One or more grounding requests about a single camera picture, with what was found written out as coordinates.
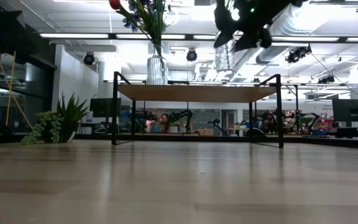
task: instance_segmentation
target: wooden floor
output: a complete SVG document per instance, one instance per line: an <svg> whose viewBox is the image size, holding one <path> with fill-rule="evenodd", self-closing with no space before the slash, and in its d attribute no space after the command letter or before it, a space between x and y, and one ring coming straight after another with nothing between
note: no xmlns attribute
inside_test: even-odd
<svg viewBox="0 0 358 224"><path fill-rule="evenodd" d="M0 146L0 224L358 223L358 149Z"/></svg>

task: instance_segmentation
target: computer monitor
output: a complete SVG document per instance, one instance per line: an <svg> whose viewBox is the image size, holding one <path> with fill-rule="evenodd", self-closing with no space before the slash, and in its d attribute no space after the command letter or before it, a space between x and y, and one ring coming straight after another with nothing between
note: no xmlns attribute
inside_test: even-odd
<svg viewBox="0 0 358 224"><path fill-rule="evenodd" d="M89 108L93 112L94 118L110 118L112 117L112 98L91 99ZM121 98L117 99L117 116L121 112Z"/></svg>
<svg viewBox="0 0 358 224"><path fill-rule="evenodd" d="M358 100L333 100L335 121L358 121Z"/></svg>

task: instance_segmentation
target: wooden tabletop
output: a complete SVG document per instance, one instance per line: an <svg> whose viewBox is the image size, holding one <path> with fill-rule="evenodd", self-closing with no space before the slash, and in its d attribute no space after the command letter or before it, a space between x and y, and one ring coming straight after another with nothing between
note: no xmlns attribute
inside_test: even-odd
<svg viewBox="0 0 358 224"><path fill-rule="evenodd" d="M119 85L118 91L138 101L249 103L276 92L275 87Z"/></svg>

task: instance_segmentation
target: red flower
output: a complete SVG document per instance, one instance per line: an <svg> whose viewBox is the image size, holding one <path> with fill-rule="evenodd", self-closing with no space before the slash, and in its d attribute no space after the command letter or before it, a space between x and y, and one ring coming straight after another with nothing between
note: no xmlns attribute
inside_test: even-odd
<svg viewBox="0 0 358 224"><path fill-rule="evenodd" d="M119 9L119 0L109 0L110 2L110 6L112 7L112 9L117 10Z"/></svg>

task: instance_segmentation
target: glass vase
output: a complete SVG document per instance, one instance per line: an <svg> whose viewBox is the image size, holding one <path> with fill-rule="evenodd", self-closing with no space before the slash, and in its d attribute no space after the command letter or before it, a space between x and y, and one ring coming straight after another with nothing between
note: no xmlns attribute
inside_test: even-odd
<svg viewBox="0 0 358 224"><path fill-rule="evenodd" d="M154 46L154 54L147 59L146 85L166 85L168 83L168 63L162 57L162 46Z"/></svg>

